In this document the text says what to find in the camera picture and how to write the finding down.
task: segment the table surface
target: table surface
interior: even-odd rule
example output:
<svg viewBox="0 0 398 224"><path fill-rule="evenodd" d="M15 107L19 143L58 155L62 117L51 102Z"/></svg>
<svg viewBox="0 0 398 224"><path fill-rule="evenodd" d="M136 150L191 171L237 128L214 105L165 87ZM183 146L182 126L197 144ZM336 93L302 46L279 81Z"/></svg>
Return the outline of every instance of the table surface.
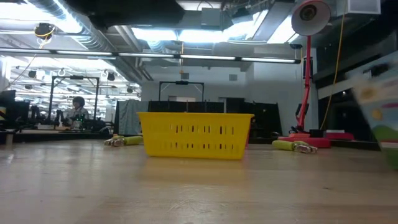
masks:
<svg viewBox="0 0 398 224"><path fill-rule="evenodd" d="M381 152L249 145L242 161L79 140L0 149L1 223L398 223Z"/></svg>

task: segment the desk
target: desk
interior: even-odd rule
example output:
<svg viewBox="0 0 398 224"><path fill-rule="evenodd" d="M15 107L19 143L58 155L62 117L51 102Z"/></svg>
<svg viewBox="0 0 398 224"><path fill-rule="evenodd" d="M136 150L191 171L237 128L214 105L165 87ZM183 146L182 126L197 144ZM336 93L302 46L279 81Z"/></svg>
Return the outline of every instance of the desk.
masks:
<svg viewBox="0 0 398 224"><path fill-rule="evenodd" d="M382 154L249 145L242 161L147 157L100 140L0 151L3 223L397 223Z"/></svg>

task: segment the red desk lamp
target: red desk lamp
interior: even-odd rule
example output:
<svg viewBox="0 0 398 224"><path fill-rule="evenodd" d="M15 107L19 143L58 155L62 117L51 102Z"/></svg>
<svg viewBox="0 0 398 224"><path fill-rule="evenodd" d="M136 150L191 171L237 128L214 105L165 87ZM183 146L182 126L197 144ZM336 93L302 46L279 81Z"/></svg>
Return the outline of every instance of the red desk lamp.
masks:
<svg viewBox="0 0 398 224"><path fill-rule="evenodd" d="M298 133L290 134L289 137L279 137L285 141L304 141L315 147L330 147L327 138L313 138L304 131L305 108L310 96L310 74L311 74L311 36L320 32L328 24L330 19L330 8L322 0L306 0L297 6L292 16L292 28L300 34L307 36L307 62L305 65L305 87L304 97L300 114L297 119L296 129Z"/></svg>

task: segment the yellow plastic basket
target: yellow plastic basket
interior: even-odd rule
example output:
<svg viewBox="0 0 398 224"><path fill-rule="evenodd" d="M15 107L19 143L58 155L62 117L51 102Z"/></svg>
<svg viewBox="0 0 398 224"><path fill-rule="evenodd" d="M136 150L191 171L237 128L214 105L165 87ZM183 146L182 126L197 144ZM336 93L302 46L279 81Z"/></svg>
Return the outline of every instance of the yellow plastic basket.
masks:
<svg viewBox="0 0 398 224"><path fill-rule="evenodd" d="M149 156L242 159L253 114L138 113Z"/></svg>

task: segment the person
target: person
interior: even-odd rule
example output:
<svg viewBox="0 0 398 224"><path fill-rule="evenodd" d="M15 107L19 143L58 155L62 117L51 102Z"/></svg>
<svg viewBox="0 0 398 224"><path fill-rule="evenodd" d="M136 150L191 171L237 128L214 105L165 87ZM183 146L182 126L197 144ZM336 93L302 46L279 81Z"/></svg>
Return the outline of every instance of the person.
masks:
<svg viewBox="0 0 398 224"><path fill-rule="evenodd" d="M76 115L84 115L85 119L88 119L88 111L84 109L85 99L81 96L76 96L73 99L73 109L71 109L67 114L67 121L70 125L72 125L73 120L75 119Z"/></svg>

